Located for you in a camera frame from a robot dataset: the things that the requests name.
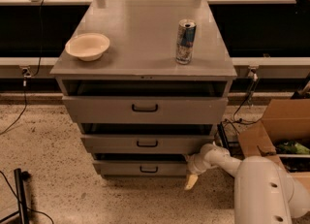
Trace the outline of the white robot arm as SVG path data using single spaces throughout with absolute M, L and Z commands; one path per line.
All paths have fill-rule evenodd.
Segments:
M 234 178 L 234 224 L 293 224 L 310 211 L 306 187 L 273 161 L 251 156 L 234 158 L 227 149 L 205 144 L 198 153 L 187 155 L 190 190 L 199 175 L 221 168 Z

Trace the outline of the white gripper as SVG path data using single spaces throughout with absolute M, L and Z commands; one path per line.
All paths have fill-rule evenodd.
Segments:
M 207 169 L 207 166 L 204 164 L 203 157 L 197 153 L 188 155 L 186 161 L 187 170 L 191 173 L 191 175 L 186 176 L 184 189 L 191 190 L 199 178 L 197 175 L 204 173 Z

